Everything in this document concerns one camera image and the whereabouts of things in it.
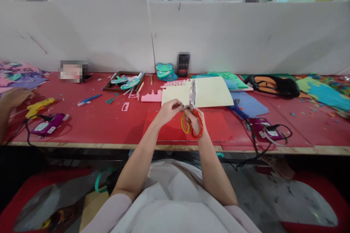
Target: white wall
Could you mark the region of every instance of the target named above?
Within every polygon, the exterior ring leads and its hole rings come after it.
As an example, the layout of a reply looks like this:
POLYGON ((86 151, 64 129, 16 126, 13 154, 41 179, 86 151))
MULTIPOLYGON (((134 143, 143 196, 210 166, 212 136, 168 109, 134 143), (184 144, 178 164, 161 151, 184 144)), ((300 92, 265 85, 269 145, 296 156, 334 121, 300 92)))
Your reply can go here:
POLYGON ((154 72, 190 52, 191 73, 350 74, 350 5, 0 0, 0 59, 56 70, 154 72))
POLYGON ((56 71, 88 60, 90 71, 154 72, 147 0, 0 0, 0 59, 56 71))
POLYGON ((190 52, 191 73, 350 73, 349 2, 150 1, 149 9, 155 63, 176 65, 178 52, 190 52))

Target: red chair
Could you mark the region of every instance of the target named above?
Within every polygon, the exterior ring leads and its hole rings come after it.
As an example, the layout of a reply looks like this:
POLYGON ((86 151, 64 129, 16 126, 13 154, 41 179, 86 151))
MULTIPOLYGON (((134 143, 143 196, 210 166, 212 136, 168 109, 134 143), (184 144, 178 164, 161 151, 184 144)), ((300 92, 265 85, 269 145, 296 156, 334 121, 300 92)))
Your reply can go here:
MULTIPOLYGON (((271 167, 257 166, 256 171, 261 174, 271 175, 271 167)), ((324 176, 312 172, 298 172, 293 180, 303 182, 315 189, 331 206, 338 219, 335 227, 299 224, 280 221, 281 225, 289 233, 349 233, 350 232, 350 206, 336 187, 324 176)))
MULTIPOLYGON (((43 188, 65 182, 71 179, 83 177, 89 175, 92 172, 91 168, 80 167, 62 167, 52 166, 52 169, 39 172, 31 176, 26 182, 23 183, 17 194, 12 198, 11 202, 6 206, 0 215, 0 232, 3 233, 15 233, 13 227, 15 225, 16 218, 20 214, 21 210, 40 190, 43 188)), ((55 233, 64 232, 70 224, 62 225, 55 233)), ((31 230, 27 233, 46 233, 48 229, 31 230)))

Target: wooden table edge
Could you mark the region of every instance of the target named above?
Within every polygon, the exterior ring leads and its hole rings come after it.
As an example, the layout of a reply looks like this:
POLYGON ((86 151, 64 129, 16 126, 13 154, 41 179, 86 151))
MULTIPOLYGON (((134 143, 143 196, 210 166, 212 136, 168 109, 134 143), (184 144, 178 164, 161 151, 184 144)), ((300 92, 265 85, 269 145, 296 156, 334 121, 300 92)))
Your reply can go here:
MULTIPOLYGON (((137 144, 95 144, 95 143, 58 143, 36 142, 39 147, 55 148, 86 148, 86 149, 135 149, 137 144)), ((29 146, 26 142, 11 142, 11 146, 29 146)), ((214 146, 216 152, 223 153, 254 153, 253 150, 223 150, 221 146, 214 146)), ((165 151, 199 151, 198 146, 184 145, 156 145, 155 150, 165 151)), ((293 154, 293 155, 341 155, 350 156, 350 146, 314 146, 314 147, 277 147, 267 154, 293 154)))

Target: yellow glue gun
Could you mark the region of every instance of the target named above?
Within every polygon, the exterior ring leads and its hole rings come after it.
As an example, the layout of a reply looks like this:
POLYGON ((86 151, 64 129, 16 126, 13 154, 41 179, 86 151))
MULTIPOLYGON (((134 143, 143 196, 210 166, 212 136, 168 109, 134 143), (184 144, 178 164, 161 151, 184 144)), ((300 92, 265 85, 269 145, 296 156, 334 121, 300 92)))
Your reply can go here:
POLYGON ((31 116, 33 116, 31 119, 35 119, 36 118, 35 115, 38 114, 39 110, 55 102, 56 99, 57 98, 49 98, 28 106, 27 109, 29 110, 29 112, 26 114, 26 118, 30 118, 31 116))

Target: floor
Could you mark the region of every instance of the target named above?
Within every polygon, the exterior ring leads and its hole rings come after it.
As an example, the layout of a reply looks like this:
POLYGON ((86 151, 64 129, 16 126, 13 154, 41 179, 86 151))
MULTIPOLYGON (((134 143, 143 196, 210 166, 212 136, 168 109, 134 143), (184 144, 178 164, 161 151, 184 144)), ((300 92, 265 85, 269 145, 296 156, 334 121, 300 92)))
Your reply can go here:
MULTIPOLYGON (((21 223, 18 223, 18 229, 29 229, 29 223, 33 224, 37 220, 39 224, 40 217, 52 214, 58 206, 67 205, 68 199, 63 195, 69 194, 71 201, 84 196, 94 185, 97 174, 104 168, 116 165, 111 161, 74 161, 72 166, 90 165, 94 172, 85 180, 78 181, 74 185, 59 185, 50 189, 50 204, 35 206, 39 201, 34 200, 34 207, 37 216, 26 216, 21 223)), ((311 189, 309 186, 295 182, 287 181, 281 178, 275 178, 258 174, 253 165, 246 165, 236 172, 229 164, 223 164, 223 168, 236 192, 240 208, 252 219, 257 227, 263 232, 285 232, 279 220, 306 223, 324 226, 337 225, 337 218, 323 198, 311 189)), ((80 225, 79 217, 66 233, 78 233, 80 225)))

